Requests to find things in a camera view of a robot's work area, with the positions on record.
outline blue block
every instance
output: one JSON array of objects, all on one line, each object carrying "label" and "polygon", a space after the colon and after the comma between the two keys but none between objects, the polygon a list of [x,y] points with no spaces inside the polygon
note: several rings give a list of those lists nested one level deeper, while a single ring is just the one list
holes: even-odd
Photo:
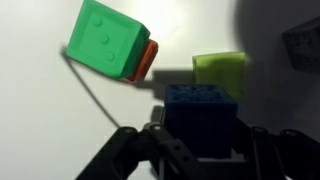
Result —
[{"label": "blue block", "polygon": [[320,17],[282,34],[294,69],[320,72]]},{"label": "blue block", "polygon": [[198,158],[230,158],[237,109],[219,86],[169,85],[163,125]]}]

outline yellow-green block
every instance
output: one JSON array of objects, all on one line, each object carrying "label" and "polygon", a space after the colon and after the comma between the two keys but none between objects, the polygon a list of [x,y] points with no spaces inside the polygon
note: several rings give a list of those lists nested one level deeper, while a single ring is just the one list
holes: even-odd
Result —
[{"label": "yellow-green block", "polygon": [[193,56],[196,84],[213,84],[224,88],[236,101],[243,98],[245,54],[226,52]]}]

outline white surface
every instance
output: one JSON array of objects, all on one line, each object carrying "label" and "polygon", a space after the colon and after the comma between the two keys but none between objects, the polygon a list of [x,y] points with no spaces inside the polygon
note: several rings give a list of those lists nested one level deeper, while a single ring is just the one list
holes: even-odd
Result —
[{"label": "white surface", "polygon": [[[153,70],[191,70],[192,55],[245,50],[251,61],[239,116],[271,129],[296,128],[320,140],[320,77],[292,70],[277,44],[281,32],[320,14],[319,1],[100,2],[143,22],[159,43],[147,79]],[[0,179],[74,179],[115,131],[59,54],[81,3],[1,3]],[[150,90],[115,84],[74,66],[123,126],[141,129],[153,106],[162,105]],[[148,165],[131,179],[152,179]]]}]

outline green toy block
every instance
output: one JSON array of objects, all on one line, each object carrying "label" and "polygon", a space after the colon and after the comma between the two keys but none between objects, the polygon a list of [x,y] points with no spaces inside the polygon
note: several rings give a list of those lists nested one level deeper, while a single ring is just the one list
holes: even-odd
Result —
[{"label": "green toy block", "polygon": [[227,52],[193,56],[193,74],[196,84],[219,85],[240,101],[244,88],[245,54]]},{"label": "green toy block", "polygon": [[140,22],[94,0],[84,0],[67,55],[113,78],[134,73],[149,39]]}]

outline screw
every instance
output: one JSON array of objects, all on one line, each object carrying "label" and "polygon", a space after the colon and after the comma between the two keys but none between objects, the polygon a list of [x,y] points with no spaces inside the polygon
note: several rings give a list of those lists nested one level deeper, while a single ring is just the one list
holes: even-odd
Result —
[{"label": "screw", "polygon": [[290,135],[290,136],[297,136],[297,132],[295,131],[287,131],[286,134]]},{"label": "screw", "polygon": [[129,133],[132,133],[133,130],[128,128],[128,129],[124,130],[124,132],[129,134]]},{"label": "screw", "polygon": [[155,127],[153,127],[153,129],[155,129],[155,130],[160,130],[161,127],[160,127],[160,126],[155,126]]},{"label": "screw", "polygon": [[254,130],[256,132],[259,132],[259,133],[265,133],[266,132],[266,130],[264,130],[263,128],[260,128],[260,127],[256,127],[256,128],[254,128]]}]

